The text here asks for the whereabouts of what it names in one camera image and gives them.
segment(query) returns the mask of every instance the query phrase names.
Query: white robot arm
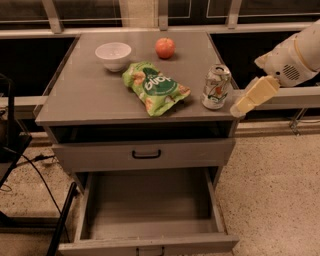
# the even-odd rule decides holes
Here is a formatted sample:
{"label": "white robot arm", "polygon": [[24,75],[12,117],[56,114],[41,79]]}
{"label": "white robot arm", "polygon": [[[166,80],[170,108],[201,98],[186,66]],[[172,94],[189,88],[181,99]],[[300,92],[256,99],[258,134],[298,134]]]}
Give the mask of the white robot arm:
{"label": "white robot arm", "polygon": [[320,20],[278,44],[255,60],[267,76],[253,79],[245,94],[231,107],[240,117],[277,94],[279,87],[294,87],[320,71]]}

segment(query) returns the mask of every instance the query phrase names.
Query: apple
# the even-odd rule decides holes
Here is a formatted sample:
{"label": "apple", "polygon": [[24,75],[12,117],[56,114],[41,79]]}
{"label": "apple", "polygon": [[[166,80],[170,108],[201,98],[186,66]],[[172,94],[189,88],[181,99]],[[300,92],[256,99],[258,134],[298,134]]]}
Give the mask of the apple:
{"label": "apple", "polygon": [[163,37],[157,40],[155,45],[156,53],[161,59],[169,59],[174,54],[176,46],[169,37]]}

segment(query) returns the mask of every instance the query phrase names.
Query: gray cabinet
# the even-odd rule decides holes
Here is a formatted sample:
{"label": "gray cabinet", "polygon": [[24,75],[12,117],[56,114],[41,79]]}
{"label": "gray cabinet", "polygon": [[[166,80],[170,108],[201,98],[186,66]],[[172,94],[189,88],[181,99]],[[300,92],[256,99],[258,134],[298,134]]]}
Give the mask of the gray cabinet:
{"label": "gray cabinet", "polygon": [[[159,37],[177,44],[160,60]],[[110,73],[94,50],[128,43],[132,62],[152,61],[191,95],[151,118],[139,98]],[[36,122],[53,142],[63,169],[82,193],[75,240],[62,255],[176,255],[226,252],[227,235],[214,187],[232,153],[238,120],[231,116],[233,89],[224,107],[200,102],[205,75],[219,63],[204,32],[92,33],[81,35]]]}

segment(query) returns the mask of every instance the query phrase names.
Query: aluminum can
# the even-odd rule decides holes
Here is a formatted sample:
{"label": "aluminum can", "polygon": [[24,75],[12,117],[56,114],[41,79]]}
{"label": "aluminum can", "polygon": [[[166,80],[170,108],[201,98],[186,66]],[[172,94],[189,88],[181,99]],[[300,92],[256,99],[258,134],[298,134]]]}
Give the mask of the aluminum can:
{"label": "aluminum can", "polygon": [[209,109],[222,108],[230,86],[230,70],[223,64],[213,65],[210,67],[205,81],[206,84],[201,96],[202,104]]}

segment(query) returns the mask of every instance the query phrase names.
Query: speckled floor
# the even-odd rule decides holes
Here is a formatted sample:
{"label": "speckled floor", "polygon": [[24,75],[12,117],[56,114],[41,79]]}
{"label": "speckled floor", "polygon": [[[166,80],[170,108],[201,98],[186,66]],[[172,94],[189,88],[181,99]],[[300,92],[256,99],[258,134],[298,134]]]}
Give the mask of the speckled floor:
{"label": "speckled floor", "polygon": [[[233,252],[217,255],[320,255],[320,126],[299,127],[301,135],[294,136],[287,123],[240,126],[216,190],[228,233],[238,235],[240,242]],[[36,135],[25,155],[52,154],[45,141],[45,135]],[[55,160],[36,165],[62,207],[72,179]],[[58,216],[29,165],[15,169],[5,184],[12,191],[0,191],[4,213]],[[67,222],[71,238],[80,197],[74,201]],[[0,234],[0,256],[45,255],[50,239],[51,233]]]}

